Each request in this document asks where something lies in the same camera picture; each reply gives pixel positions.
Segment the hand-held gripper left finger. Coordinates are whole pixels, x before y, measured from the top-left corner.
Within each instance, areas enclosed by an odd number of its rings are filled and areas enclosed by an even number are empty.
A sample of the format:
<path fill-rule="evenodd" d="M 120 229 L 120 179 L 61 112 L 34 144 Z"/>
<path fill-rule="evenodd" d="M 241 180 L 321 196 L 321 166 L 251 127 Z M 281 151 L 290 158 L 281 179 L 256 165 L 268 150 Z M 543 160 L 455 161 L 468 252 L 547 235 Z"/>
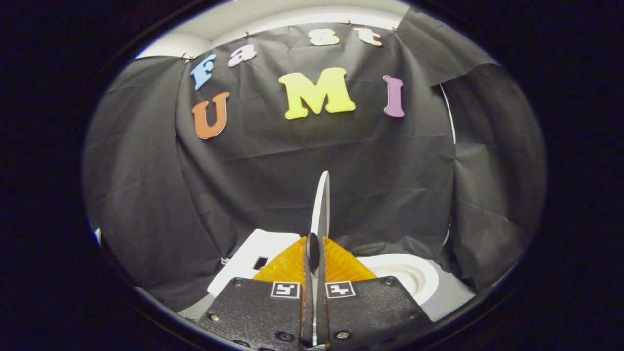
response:
<path fill-rule="evenodd" d="M 201 317 L 202 329 L 251 349 L 305 349 L 314 345 L 310 271 L 315 235 L 279 253 L 253 278 L 233 277 Z"/>

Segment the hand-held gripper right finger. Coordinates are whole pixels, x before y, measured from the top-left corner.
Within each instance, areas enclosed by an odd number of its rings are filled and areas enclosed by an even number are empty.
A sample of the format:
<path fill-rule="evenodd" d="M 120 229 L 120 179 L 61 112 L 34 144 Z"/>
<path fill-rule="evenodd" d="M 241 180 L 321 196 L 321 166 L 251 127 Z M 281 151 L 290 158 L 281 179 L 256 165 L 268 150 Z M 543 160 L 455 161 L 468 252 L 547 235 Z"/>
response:
<path fill-rule="evenodd" d="M 376 277 L 345 249 L 319 238 L 317 344 L 327 349 L 392 349 L 434 325 L 394 276 Z"/>

